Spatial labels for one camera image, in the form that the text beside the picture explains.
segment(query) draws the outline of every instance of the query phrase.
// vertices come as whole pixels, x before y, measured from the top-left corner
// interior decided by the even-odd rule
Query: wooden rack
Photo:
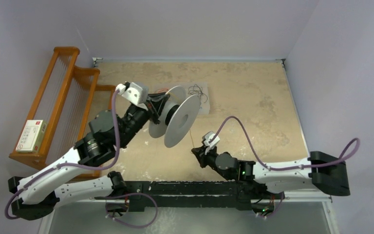
[[[37,116],[37,111],[41,109],[48,109],[48,106],[50,106],[50,108],[52,107],[51,112],[46,111],[46,113],[48,114],[48,119],[42,118],[43,120],[48,122],[48,126],[41,147],[37,153],[19,153],[16,152],[17,141],[12,153],[9,155],[11,159],[14,159],[38,170],[45,168],[49,164],[47,163],[49,153],[55,154],[55,156],[57,156],[57,158],[55,158],[56,160],[64,153],[66,153],[67,149],[73,147],[72,142],[78,141],[85,136],[88,115],[90,113],[90,107],[95,91],[108,91],[111,93],[110,96],[115,91],[115,86],[113,85],[97,85],[99,75],[98,69],[81,68],[76,66],[75,62],[78,55],[79,49],[76,47],[55,47],[48,68],[44,74],[35,99],[32,103],[31,109],[29,110],[26,118],[26,120],[40,119],[42,118],[42,115]],[[56,68],[57,74],[53,74],[56,64],[58,65]],[[51,84],[57,84],[58,86],[51,86],[51,90],[45,93],[48,83],[52,81],[51,79],[54,79],[54,82],[52,82]],[[74,90],[81,90],[80,96],[73,97],[74,94],[70,94],[68,100],[72,101],[69,101],[68,103],[70,105],[68,106],[68,108],[66,108],[66,110],[63,110],[68,93],[71,90],[71,83],[75,85]],[[82,102],[80,99],[82,98],[81,94],[83,93],[85,93],[87,96],[85,105],[84,102]],[[111,109],[111,102],[108,104],[108,108]],[[62,124],[60,124],[59,121],[61,114],[69,110],[74,110],[74,112],[67,113],[62,116],[63,119],[61,122],[66,121],[66,123],[63,124],[64,126],[61,126]],[[66,127],[68,127],[68,129],[66,130],[68,134],[62,134],[63,128]],[[58,142],[53,142],[56,131],[59,131],[58,138],[62,139]],[[99,171],[94,171],[91,174],[80,175],[75,179],[93,179],[99,177],[99,175]]]

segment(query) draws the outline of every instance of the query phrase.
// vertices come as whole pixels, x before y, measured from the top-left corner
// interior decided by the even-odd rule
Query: spool
[[[160,124],[149,123],[149,134],[152,138],[162,137],[164,145],[171,148],[178,144],[193,125],[200,110],[200,98],[197,95],[187,97],[181,86],[171,88],[170,99],[165,103],[159,117]]]

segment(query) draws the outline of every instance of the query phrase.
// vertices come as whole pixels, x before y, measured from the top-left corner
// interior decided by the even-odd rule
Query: beige table surface
[[[292,101],[286,75],[278,62],[102,62],[98,83],[117,85],[137,81],[150,90],[157,83],[207,82],[210,114],[195,120],[191,134],[175,147],[164,146],[164,137],[153,139],[148,124],[121,149],[111,170],[125,180],[223,180],[209,167],[200,168],[190,152],[201,146],[202,136],[216,132],[223,120],[237,116],[244,124],[256,152],[265,162],[290,161],[307,157],[304,138]],[[108,106],[109,94],[96,92],[90,117]],[[117,113],[123,116],[129,102],[118,97]],[[218,152],[255,160],[241,127],[230,120],[220,134]]]

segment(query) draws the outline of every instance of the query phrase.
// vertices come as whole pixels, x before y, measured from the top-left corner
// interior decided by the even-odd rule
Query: white box
[[[41,147],[47,123],[44,120],[27,120],[16,148],[20,153],[36,153]]]

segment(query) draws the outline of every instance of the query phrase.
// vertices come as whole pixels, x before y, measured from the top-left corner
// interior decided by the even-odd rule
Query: lavender wall
[[[61,1],[0,0],[0,233],[37,233],[40,221],[5,219],[7,179],[33,170],[8,158],[55,46],[81,49],[79,64],[91,65],[77,29]]]
[[[286,66],[309,150],[338,155],[361,138],[352,195],[334,208],[342,233],[374,233],[374,1],[321,0]]]
[[[93,57],[282,59],[318,0],[68,0]]]

